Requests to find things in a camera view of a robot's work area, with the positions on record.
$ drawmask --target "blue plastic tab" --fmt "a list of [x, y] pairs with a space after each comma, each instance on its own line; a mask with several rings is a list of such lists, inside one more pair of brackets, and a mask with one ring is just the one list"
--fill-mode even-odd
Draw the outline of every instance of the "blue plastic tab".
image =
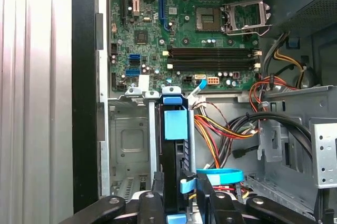
[[196, 179], [186, 181], [186, 179], [180, 180], [180, 192], [187, 194], [196, 188]]
[[205, 89], [206, 86], [207, 86], [207, 80], [203, 79], [199, 84], [199, 88], [202, 90], [202, 89]]
[[183, 99], [181, 96], [167, 96], [163, 98], [164, 105], [182, 105]]
[[244, 173], [238, 169], [197, 169], [196, 173], [207, 174], [212, 186], [239, 183], [244, 180]]
[[168, 215], [166, 216], [167, 224], [186, 224], [186, 214], [179, 213], [178, 215]]
[[164, 111], [165, 140], [187, 139], [187, 110]]

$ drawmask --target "capacitor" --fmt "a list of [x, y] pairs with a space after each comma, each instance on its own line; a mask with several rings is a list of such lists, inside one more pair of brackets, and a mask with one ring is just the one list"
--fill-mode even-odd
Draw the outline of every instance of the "capacitor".
[[132, 6], [132, 0], [127, 0], [128, 4]]

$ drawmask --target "side panel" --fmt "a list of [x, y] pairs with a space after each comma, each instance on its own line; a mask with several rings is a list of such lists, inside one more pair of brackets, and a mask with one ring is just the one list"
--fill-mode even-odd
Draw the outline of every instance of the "side panel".
[[73, 213], [71, 0], [0, 0], [0, 223]]

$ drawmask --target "green motherboard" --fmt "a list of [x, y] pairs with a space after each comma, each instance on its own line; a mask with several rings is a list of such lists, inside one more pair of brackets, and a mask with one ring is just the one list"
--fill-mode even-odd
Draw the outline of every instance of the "green motherboard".
[[[221, 31], [221, 7], [246, 0], [110, 1], [113, 91], [138, 86], [139, 74], [149, 75], [144, 90], [174, 85], [189, 91], [202, 78], [209, 81], [210, 91], [247, 90], [254, 83], [250, 62], [234, 62], [236, 55], [244, 54], [247, 60], [259, 47], [258, 35], [229, 36]], [[259, 22], [254, 6], [237, 7], [235, 14], [237, 27]], [[228, 53], [231, 59], [221, 62]]]

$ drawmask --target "yellow wire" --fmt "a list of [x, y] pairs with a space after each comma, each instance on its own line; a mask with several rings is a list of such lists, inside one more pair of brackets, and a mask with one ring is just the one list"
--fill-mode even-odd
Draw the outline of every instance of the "yellow wire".
[[192, 194], [191, 196], [189, 196], [189, 199], [194, 199], [196, 197], [196, 194]]
[[213, 156], [213, 158], [214, 158], [214, 162], [215, 162], [216, 168], [219, 168], [219, 167], [220, 167], [220, 164], [219, 164], [219, 162], [218, 162], [217, 159], [216, 159], [216, 154], [215, 154], [215, 152], [214, 152], [214, 150], [213, 150], [213, 148], [212, 148], [211, 140], [209, 139], [209, 137], [208, 137], [208, 135], [207, 135], [207, 133], [206, 133], [204, 127], [203, 127], [203, 126], [201, 125], [201, 123], [198, 122], [196, 119], [194, 119], [194, 123], [195, 123], [195, 124], [198, 126], [198, 128], [200, 129], [200, 131], [201, 131], [201, 133], [202, 133], [202, 135], [203, 135], [203, 137], [204, 137], [204, 139], [205, 139], [205, 141], [206, 141], [206, 144], [207, 144], [208, 148], [209, 148], [210, 151], [211, 151], [211, 154], [212, 154], [212, 156]]
[[[282, 60], [282, 61], [287, 61], [289, 63], [293, 63], [294, 65], [296, 65], [299, 70], [300, 70], [300, 77], [299, 79], [302, 79], [303, 75], [304, 75], [304, 68], [302, 67], [301, 64], [299, 64], [295, 59], [291, 58], [291, 57], [287, 57], [285, 55], [282, 55], [279, 53], [279, 50], [277, 50], [274, 54], [274, 57], [278, 60]], [[301, 83], [298, 81], [297, 83], [297, 87], [301, 88]]]
[[248, 195], [249, 195], [249, 191], [247, 191], [246, 194], [242, 196], [242, 198], [245, 199], [248, 197]]
[[229, 130], [229, 129], [227, 129], [227, 128], [222, 127], [221, 125], [219, 125], [218, 123], [216, 123], [216, 122], [213, 121], [212, 119], [209, 119], [209, 118], [206, 117], [206, 116], [203, 116], [203, 115], [195, 115], [195, 116], [202, 117], [202, 118], [204, 118], [204, 119], [206, 119], [206, 120], [208, 120], [208, 121], [210, 121], [210, 122], [216, 124], [216, 125], [217, 125], [219, 128], [221, 128], [223, 131], [226, 131], [226, 132], [232, 134], [233, 136], [237, 136], [237, 137], [239, 137], [239, 138], [249, 138], [249, 137], [252, 137], [252, 136], [254, 135], [254, 134], [249, 134], [249, 135], [241, 135], [241, 134], [237, 134], [237, 133], [235, 133], [235, 132], [233, 132], [233, 131], [231, 131], [231, 130]]

